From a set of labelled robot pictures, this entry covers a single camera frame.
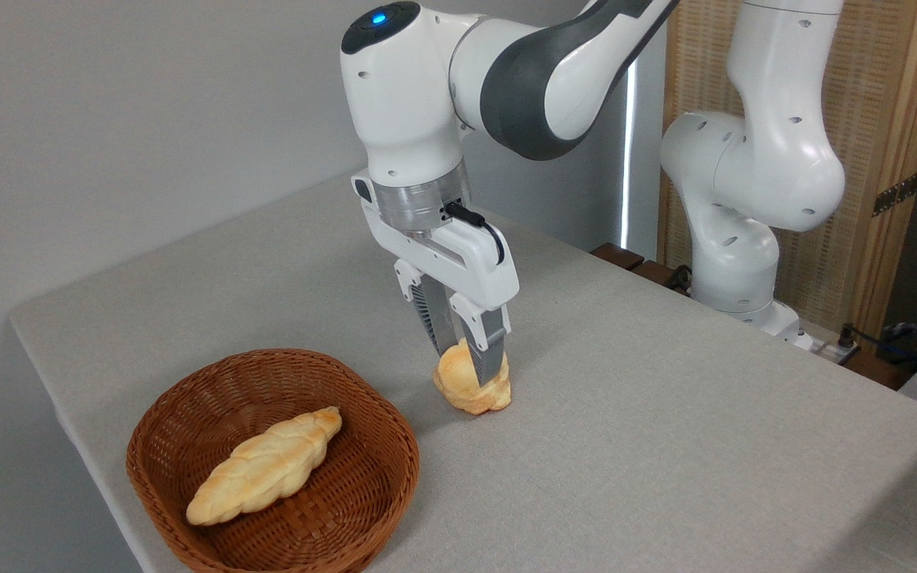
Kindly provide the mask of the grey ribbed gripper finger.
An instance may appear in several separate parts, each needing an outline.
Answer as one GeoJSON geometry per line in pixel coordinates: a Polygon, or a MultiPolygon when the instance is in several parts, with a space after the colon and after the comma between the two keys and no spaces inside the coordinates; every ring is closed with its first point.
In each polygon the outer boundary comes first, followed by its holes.
{"type": "Polygon", "coordinates": [[[447,289],[404,259],[397,259],[394,271],[405,300],[414,305],[435,351],[443,355],[458,344],[447,289]]]}
{"type": "Polygon", "coordinates": [[[452,294],[449,303],[462,320],[477,380],[488,384],[500,372],[505,359],[505,335],[512,330],[506,305],[488,310],[459,293],[452,294]]]}

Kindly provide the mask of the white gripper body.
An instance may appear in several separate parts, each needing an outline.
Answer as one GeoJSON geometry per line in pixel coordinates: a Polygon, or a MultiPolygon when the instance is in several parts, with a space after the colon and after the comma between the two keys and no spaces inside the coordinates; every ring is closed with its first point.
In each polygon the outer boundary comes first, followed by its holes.
{"type": "Polygon", "coordinates": [[[412,238],[382,220],[366,171],[352,176],[352,186],[375,240],[397,258],[484,309],[495,310],[519,293],[513,258],[507,253],[498,262],[498,243],[490,232],[451,218],[427,238],[412,238]]]}

